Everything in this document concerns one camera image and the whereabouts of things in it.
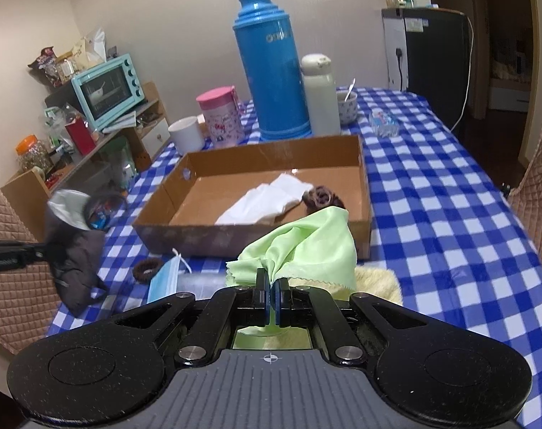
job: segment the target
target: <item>blue thermos flask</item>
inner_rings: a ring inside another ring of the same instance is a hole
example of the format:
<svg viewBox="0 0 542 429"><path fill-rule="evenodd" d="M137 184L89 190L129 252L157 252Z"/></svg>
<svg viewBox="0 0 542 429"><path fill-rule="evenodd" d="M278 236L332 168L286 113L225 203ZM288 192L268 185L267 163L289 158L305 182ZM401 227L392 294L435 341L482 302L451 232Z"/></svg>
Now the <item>blue thermos flask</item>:
<svg viewBox="0 0 542 429"><path fill-rule="evenodd" d="M239 0L233 30L263 140L310 134L289 15L271 0Z"/></svg>

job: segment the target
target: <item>cardboard box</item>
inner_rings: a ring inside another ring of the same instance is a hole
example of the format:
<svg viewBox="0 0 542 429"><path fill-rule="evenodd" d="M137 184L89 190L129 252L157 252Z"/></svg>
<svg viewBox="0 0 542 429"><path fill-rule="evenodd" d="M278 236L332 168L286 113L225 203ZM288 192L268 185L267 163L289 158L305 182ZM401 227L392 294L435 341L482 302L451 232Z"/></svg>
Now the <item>cardboard box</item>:
<svg viewBox="0 0 542 429"><path fill-rule="evenodd" d="M274 223L215 226L249 189L292 173L326 185L344 202L358 258L370 253L370 197L362 145L356 136L283 140L189 153L154 192L134 228L152 253L236 258L276 227L307 215L304 203Z"/></svg>

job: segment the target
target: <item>crosshair marking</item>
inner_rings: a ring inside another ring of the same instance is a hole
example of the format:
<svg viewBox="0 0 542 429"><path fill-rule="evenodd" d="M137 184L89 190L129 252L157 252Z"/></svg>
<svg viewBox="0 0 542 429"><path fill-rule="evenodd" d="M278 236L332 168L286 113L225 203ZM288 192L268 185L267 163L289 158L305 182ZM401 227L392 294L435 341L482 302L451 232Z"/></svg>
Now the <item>crosshair marking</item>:
<svg viewBox="0 0 542 429"><path fill-rule="evenodd" d="M262 359L267 361L267 363L274 363L275 361L280 360L277 355L273 355L272 353L265 355Z"/></svg>

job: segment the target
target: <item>ceramic bowl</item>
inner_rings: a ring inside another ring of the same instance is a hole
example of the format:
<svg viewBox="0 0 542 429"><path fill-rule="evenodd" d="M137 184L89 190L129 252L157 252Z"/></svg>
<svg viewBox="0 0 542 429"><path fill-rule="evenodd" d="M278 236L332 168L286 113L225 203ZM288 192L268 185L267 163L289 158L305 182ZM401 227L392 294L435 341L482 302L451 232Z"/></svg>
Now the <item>ceramic bowl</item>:
<svg viewBox="0 0 542 429"><path fill-rule="evenodd" d="M104 88L101 87L98 90L95 90L89 95L89 100L91 103L97 103L100 98L104 96Z"/></svg>
<svg viewBox="0 0 542 429"><path fill-rule="evenodd" d="M356 92L351 92L347 101L344 101L347 93L348 90L337 92L338 118L341 125L350 124L358 118L358 95Z"/></svg>

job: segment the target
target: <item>white cloth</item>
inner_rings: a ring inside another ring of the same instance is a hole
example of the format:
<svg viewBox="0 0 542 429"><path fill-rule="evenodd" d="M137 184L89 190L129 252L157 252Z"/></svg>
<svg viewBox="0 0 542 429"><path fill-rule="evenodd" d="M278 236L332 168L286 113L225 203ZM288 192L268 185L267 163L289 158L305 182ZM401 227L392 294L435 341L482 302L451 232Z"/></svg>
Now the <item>white cloth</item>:
<svg viewBox="0 0 542 429"><path fill-rule="evenodd" d="M249 190L224 212L215 225L272 222L277 216L297 206L304 194L314 186L290 174L281 174L270 184L262 183Z"/></svg>
<svg viewBox="0 0 542 429"><path fill-rule="evenodd" d="M57 190L47 203L61 221L81 230L90 230L84 220L84 205L89 200L86 193L76 190Z"/></svg>

